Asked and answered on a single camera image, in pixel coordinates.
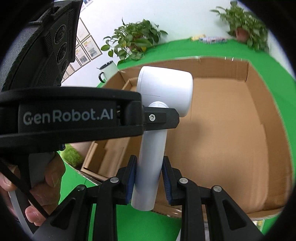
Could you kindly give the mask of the person's left hand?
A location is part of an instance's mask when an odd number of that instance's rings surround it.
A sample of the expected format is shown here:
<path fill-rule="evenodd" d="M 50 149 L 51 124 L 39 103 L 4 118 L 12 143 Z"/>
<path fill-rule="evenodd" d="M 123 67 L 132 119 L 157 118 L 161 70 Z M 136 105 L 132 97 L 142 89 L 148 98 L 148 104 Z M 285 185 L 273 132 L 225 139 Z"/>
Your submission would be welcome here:
<path fill-rule="evenodd" d="M 31 194 L 43 209 L 51 214 L 59 204 L 61 197 L 61 181 L 65 174 L 65 164 L 58 153 L 46 166 L 44 172 L 44 181 L 36 184 L 31 190 Z M 3 174 L 1 174 L 1 196 L 8 210 L 18 221 L 17 214 L 12 206 L 10 192 L 15 191 L 17 187 Z"/>

